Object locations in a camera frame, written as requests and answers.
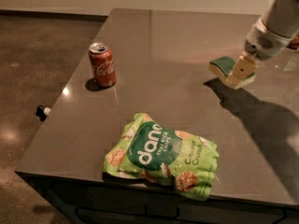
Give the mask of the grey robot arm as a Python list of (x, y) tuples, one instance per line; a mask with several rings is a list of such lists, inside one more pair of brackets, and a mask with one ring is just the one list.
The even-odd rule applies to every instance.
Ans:
[(275, 0), (252, 25), (244, 51), (226, 82), (238, 89), (250, 82), (259, 62), (269, 60), (285, 49), (299, 31), (299, 0)]

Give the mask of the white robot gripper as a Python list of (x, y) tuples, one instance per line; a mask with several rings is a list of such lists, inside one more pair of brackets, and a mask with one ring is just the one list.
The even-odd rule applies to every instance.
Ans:
[[(256, 61), (269, 60), (285, 49), (292, 40), (292, 23), (260, 17), (251, 27), (245, 39), (244, 51)], [(258, 64), (241, 55), (226, 81), (231, 88), (244, 87), (255, 79)]]

